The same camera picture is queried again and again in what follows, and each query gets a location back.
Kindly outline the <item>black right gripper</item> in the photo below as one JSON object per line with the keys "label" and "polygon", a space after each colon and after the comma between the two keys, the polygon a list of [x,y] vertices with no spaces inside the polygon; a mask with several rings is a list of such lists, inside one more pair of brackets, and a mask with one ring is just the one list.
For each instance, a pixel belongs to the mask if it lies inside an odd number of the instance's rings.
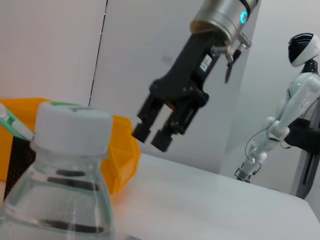
{"label": "black right gripper", "polygon": [[141,106],[137,117],[141,120],[132,136],[144,143],[163,103],[172,109],[163,127],[151,144],[166,152],[173,140],[172,135],[184,135],[198,110],[204,107],[209,95],[203,85],[215,66],[217,56],[212,47],[222,47],[224,41],[214,31],[195,33],[190,36],[171,69],[150,86],[150,94]]}

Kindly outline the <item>clear water bottle green label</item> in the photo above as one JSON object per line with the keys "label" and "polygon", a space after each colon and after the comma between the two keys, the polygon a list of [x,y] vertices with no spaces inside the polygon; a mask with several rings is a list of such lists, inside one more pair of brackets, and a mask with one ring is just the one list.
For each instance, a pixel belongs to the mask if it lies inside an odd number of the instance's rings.
{"label": "clear water bottle green label", "polygon": [[116,240],[101,163],[113,117],[78,104],[39,105],[35,160],[0,208],[0,240]]}

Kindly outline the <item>green utility knife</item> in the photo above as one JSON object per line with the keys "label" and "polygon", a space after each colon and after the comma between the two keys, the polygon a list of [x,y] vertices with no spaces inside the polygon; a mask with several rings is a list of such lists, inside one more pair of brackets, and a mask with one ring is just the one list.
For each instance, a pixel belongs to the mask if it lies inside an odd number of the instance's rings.
{"label": "green utility knife", "polygon": [[0,103],[0,125],[14,137],[27,141],[34,138],[34,133],[2,103]]}

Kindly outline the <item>black mesh pen holder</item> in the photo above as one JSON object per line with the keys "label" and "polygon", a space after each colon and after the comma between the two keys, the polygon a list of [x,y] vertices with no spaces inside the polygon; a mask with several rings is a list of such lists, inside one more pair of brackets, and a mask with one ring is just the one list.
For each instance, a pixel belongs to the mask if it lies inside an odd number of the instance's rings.
{"label": "black mesh pen holder", "polygon": [[13,137],[5,181],[4,201],[22,174],[35,161],[36,153],[31,149],[30,143],[28,140]]}

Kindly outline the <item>yellow plastic bin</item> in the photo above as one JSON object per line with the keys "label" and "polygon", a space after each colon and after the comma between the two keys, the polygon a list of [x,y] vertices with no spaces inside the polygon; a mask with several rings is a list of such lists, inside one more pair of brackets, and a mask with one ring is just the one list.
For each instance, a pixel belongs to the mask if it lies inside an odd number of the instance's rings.
{"label": "yellow plastic bin", "polygon": [[[38,106],[45,98],[0,98],[7,107],[29,129],[35,129]],[[141,152],[137,140],[132,136],[129,118],[113,116],[112,135],[108,146],[109,157],[101,164],[101,172],[110,194],[121,189],[132,179],[138,169]],[[0,126],[0,181],[7,180],[13,135]]]}

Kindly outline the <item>silver right wrist connector stub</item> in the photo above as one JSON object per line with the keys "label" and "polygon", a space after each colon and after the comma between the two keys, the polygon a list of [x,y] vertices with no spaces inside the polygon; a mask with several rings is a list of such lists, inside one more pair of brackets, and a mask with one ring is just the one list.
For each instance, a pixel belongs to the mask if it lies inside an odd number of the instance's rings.
{"label": "silver right wrist connector stub", "polygon": [[225,55],[228,53],[228,47],[227,46],[212,46],[211,48],[211,54],[215,56],[219,55]]}

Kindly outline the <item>white humanoid robot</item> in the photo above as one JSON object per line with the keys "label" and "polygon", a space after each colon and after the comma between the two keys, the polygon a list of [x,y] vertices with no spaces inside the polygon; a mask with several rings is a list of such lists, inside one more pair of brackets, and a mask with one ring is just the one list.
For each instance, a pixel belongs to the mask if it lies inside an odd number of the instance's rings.
{"label": "white humanoid robot", "polygon": [[244,152],[246,159],[234,175],[249,183],[261,168],[268,152],[283,142],[290,133],[289,125],[305,114],[320,98],[320,74],[315,58],[320,56],[320,38],[314,33],[299,33],[288,42],[290,64],[303,69],[290,82],[274,116],[265,120],[259,132],[248,140]]}

